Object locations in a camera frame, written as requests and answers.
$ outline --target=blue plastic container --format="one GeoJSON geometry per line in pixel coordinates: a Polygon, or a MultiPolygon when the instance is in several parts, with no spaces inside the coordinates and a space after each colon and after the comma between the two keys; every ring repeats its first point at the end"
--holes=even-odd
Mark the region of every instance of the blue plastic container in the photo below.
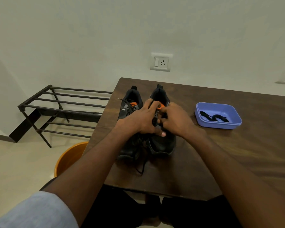
{"type": "Polygon", "coordinates": [[[233,130],[242,124],[242,119],[240,118],[236,109],[233,106],[226,104],[199,102],[196,104],[195,116],[198,124],[204,127],[233,130]],[[223,122],[218,118],[218,122],[209,121],[206,117],[201,116],[200,111],[204,111],[210,116],[219,114],[223,117],[226,117],[229,122],[223,122]]]}

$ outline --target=light blue sleeve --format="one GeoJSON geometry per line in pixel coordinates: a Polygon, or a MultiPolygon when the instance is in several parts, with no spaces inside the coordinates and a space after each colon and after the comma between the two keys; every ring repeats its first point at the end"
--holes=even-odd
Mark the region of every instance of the light blue sleeve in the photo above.
{"type": "Polygon", "coordinates": [[[0,218],[0,228],[78,228],[67,205],[55,194],[38,191],[0,218]]]}

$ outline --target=floor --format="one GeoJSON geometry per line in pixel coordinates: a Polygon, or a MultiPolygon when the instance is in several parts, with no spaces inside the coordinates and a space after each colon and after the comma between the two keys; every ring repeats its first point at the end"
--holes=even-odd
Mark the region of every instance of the floor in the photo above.
{"type": "MultiPolygon", "coordinates": [[[[42,116],[35,124],[39,128],[49,117],[42,116]]],[[[95,126],[94,122],[70,120],[72,124],[95,126]]],[[[49,130],[91,135],[93,129],[49,125],[49,130]]],[[[31,128],[18,143],[0,141],[0,216],[38,191],[54,177],[54,167],[60,155],[70,146],[88,138],[43,133],[52,145],[49,148],[31,128]]],[[[139,195],[131,195],[141,202],[139,195]]],[[[158,227],[171,227],[161,223],[158,227]]]]}

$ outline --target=shoe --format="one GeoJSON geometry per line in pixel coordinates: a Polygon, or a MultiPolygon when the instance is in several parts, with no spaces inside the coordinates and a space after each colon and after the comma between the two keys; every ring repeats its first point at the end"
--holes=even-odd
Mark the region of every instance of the shoe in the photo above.
{"type": "Polygon", "coordinates": [[[176,136],[172,134],[170,131],[163,128],[163,125],[157,123],[158,118],[158,111],[162,107],[166,107],[169,105],[170,100],[167,97],[167,94],[165,90],[163,89],[163,86],[161,84],[157,84],[156,89],[152,92],[150,98],[152,98],[154,101],[159,101],[161,103],[161,107],[157,108],[157,111],[155,112],[154,118],[152,120],[153,126],[159,126],[161,129],[166,132],[165,137],[161,137],[155,134],[152,134],[148,137],[146,140],[146,146],[148,147],[149,151],[152,155],[155,156],[167,156],[170,155],[175,146],[176,146],[176,136]]]}
{"type": "MultiPolygon", "coordinates": [[[[142,99],[137,91],[136,86],[132,86],[131,89],[129,89],[125,97],[122,100],[119,116],[118,119],[123,119],[127,117],[128,115],[132,114],[135,110],[141,109],[142,106],[142,99]]],[[[135,161],[139,157],[139,150],[141,147],[141,142],[139,139],[139,134],[134,134],[124,145],[122,150],[120,151],[117,159],[118,160],[130,160],[135,161]]]]}

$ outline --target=metal shoe rack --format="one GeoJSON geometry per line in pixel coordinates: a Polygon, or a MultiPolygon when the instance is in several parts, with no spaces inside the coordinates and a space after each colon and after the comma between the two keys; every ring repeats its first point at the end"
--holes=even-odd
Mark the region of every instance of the metal shoe rack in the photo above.
{"type": "Polygon", "coordinates": [[[75,126],[75,127],[94,129],[95,127],[93,127],[93,126],[82,126],[82,125],[75,125],[75,124],[69,124],[69,123],[58,123],[58,122],[53,122],[53,121],[55,118],[61,117],[61,118],[65,118],[67,120],[67,122],[70,122],[69,119],[76,119],[76,120],[89,121],[89,122],[98,122],[100,116],[102,115],[102,113],[100,113],[100,112],[64,110],[61,106],[61,103],[100,107],[100,108],[105,108],[105,105],[94,105],[94,104],[79,103],[79,102],[72,102],[72,101],[60,101],[60,100],[58,100],[57,96],[67,96],[67,97],[74,97],[74,98],[89,98],[89,99],[99,99],[99,100],[107,100],[107,101],[110,98],[99,98],[99,97],[83,96],[83,95],[75,95],[75,94],[61,94],[61,93],[56,93],[54,90],[82,91],[82,92],[93,92],[93,93],[103,93],[103,94],[112,94],[112,92],[96,91],[96,90],[82,90],[82,89],[72,89],[72,88],[61,88],[61,87],[53,87],[52,85],[48,85],[47,87],[40,90],[38,93],[31,96],[29,99],[27,99],[26,101],[24,101],[23,103],[21,103],[18,106],[19,110],[23,113],[23,115],[26,117],[26,119],[31,124],[31,126],[42,137],[42,139],[46,142],[46,144],[50,148],[52,146],[49,144],[49,142],[46,140],[46,138],[42,135],[42,132],[71,135],[71,136],[83,137],[83,138],[90,138],[90,136],[81,135],[81,134],[64,133],[64,132],[59,132],[59,131],[46,130],[46,127],[49,124],[54,124],[54,125],[75,126]],[[43,94],[53,95],[55,97],[55,100],[39,98],[43,94]],[[35,101],[35,100],[57,102],[58,103],[58,109],[30,105],[30,103],[35,101]],[[46,123],[44,123],[43,126],[41,126],[38,129],[34,125],[34,123],[30,120],[29,116],[26,114],[26,112],[25,112],[26,107],[35,108],[39,111],[39,113],[41,115],[47,115],[47,116],[51,116],[51,117],[49,118],[49,120],[47,120],[46,123]]]}

